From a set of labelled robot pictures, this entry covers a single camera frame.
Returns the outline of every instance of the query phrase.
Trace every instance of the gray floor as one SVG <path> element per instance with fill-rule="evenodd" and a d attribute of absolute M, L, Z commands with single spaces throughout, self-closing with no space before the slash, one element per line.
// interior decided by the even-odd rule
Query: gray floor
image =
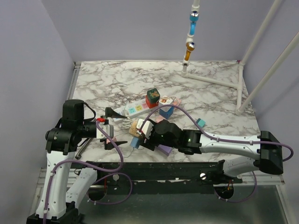
<path fill-rule="evenodd" d="M 235 187 L 232 199 L 246 197 L 252 186 Z M 110 201 L 122 199 L 109 196 Z M 226 203 L 215 195 L 132 195 L 118 205 L 96 205 L 83 200 L 86 224 L 286 224 L 275 186 L 259 186 L 254 198 Z"/>

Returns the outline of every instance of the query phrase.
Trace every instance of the gray wall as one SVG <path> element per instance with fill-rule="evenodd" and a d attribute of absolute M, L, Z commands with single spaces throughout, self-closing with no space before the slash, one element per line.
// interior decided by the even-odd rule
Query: gray wall
<path fill-rule="evenodd" d="M 298 0 L 283 1 L 269 29 L 245 66 L 244 79 L 249 92 L 299 31 L 298 21 Z M 294 211 L 299 211 L 299 46 L 253 100 L 253 106 L 260 128 L 271 131 L 281 142 L 291 145 L 295 151 L 293 159 L 284 163 L 284 178 Z"/>
<path fill-rule="evenodd" d="M 26 223 L 73 62 L 40 0 L 0 1 L 0 222 Z"/>
<path fill-rule="evenodd" d="M 42 0 L 75 61 L 182 60 L 193 0 Z M 191 60 L 239 60 L 273 0 L 202 0 Z"/>

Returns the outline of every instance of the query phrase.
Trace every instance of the robotic arm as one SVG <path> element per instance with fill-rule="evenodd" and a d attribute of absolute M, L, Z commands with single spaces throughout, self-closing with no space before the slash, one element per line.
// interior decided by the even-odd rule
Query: robotic arm
<path fill-rule="evenodd" d="M 55 128 L 46 134 L 47 150 L 47 173 L 41 201 L 36 213 L 29 216 L 28 224 L 77 224 L 80 222 L 78 207 L 88 192 L 90 186 L 104 176 L 93 168 L 81 166 L 81 172 L 78 179 L 67 191 L 67 181 L 71 163 L 64 163 L 52 173 L 53 168 L 62 161 L 73 160 L 77 150 L 78 143 L 82 138 L 97 138 L 105 142 L 105 149 L 111 149 L 111 143 L 106 142 L 105 136 L 96 128 L 94 118 L 84 119 L 84 105 L 89 107 L 82 100 L 67 100 L 63 105 L 63 116 Z M 98 119 L 99 126 L 111 138 L 114 135 L 113 126 L 109 124 L 108 117 L 125 118 L 115 113 L 111 108 L 106 108 L 105 116 Z M 152 120 L 146 121 L 142 132 L 138 132 L 141 145 L 150 150 L 155 146 L 165 145 L 177 148 L 185 154 L 201 153 L 227 153 L 237 154 L 241 157 L 234 160 L 219 162 L 197 162 L 197 163 L 124 163 L 121 172 L 130 176 L 134 185 L 132 194 L 157 194 L 157 193 L 207 193 L 212 194 L 213 184 L 228 183 L 229 180 L 241 181 L 235 179 L 237 175 L 249 171 L 261 170 L 268 174 L 282 174 L 282 149 L 279 146 L 270 146 L 267 144 L 240 144 L 218 141 L 218 138 L 230 140 L 247 141 L 272 141 L 278 142 L 270 132 L 261 132 L 259 136 L 240 137 L 240 136 L 220 136 L 215 135 L 216 140 L 203 135 L 200 130 L 182 130 L 174 123 L 163 120 L 156 123 Z M 113 169 L 119 166 L 119 163 L 95 163 L 88 162 L 97 167 Z M 52 185 L 48 201 L 46 195 L 50 177 Z M 108 194 L 126 194 L 128 188 L 125 186 L 128 182 L 117 175 L 108 178 L 107 182 L 113 190 Z M 45 204 L 48 204 L 48 210 L 45 211 Z"/>

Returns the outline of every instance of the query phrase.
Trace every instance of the red object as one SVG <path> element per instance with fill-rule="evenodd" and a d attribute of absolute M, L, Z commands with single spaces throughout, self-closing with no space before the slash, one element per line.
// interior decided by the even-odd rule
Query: red object
<path fill-rule="evenodd" d="M 153 104 L 151 104 L 151 103 L 149 102 L 148 96 L 145 96 L 145 102 L 146 102 L 146 104 L 148 105 L 149 108 L 153 108 L 153 107 L 155 107 L 155 106 L 158 106 L 157 103 L 153 103 Z"/>
<path fill-rule="evenodd" d="M 105 122 L 105 120 L 106 120 L 105 118 L 97 118 L 98 122 Z"/>

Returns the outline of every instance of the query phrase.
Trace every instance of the marble surface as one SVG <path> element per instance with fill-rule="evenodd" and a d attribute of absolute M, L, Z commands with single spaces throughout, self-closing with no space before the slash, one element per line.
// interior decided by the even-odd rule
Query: marble surface
<path fill-rule="evenodd" d="M 235 115 L 236 90 L 180 76 L 181 62 L 164 61 L 117 61 L 117 62 L 83 62 L 79 72 L 73 98 L 86 101 L 96 112 L 103 115 L 107 106 L 114 108 L 125 105 L 140 93 L 141 99 L 149 88 L 155 87 L 160 94 L 182 99 L 181 106 L 194 119 L 201 118 L 206 122 L 204 130 L 210 133 L 227 135 L 255 135 L 259 128 L 254 111 L 249 105 L 241 116 Z M 190 62 L 188 71 L 205 77 L 216 78 L 226 82 L 237 83 L 238 64 L 232 62 Z M 243 100 L 248 95 L 243 90 Z M 91 117 L 86 108 L 85 117 Z M 169 119 L 180 128 L 195 129 L 194 124 L 178 109 Z M 121 145 L 123 155 L 130 155 L 129 146 L 132 136 L 121 125 L 114 126 L 117 140 L 127 140 Z M 124 161 L 137 162 L 189 162 L 218 161 L 233 159 L 237 155 L 210 153 L 185 155 L 174 149 L 167 157 L 159 151 L 151 151 L 143 147 L 135 149 Z M 93 140 L 82 155 L 83 161 L 119 161 L 116 150 L 104 150 L 102 143 Z"/>

